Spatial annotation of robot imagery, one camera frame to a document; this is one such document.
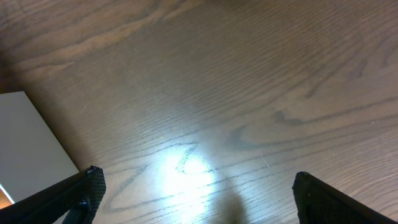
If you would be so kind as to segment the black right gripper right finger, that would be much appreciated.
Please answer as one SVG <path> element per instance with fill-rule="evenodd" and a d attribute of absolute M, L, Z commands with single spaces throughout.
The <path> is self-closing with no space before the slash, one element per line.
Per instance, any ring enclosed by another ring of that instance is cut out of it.
<path fill-rule="evenodd" d="M 301 224 L 397 224 L 308 172 L 296 173 L 292 190 Z"/>

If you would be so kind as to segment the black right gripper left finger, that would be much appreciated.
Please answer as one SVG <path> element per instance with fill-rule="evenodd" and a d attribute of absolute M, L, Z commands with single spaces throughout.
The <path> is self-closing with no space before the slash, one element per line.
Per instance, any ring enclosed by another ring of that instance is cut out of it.
<path fill-rule="evenodd" d="M 106 191 L 103 170 L 91 166 L 30 197 L 1 209 L 1 223 L 92 224 Z"/>

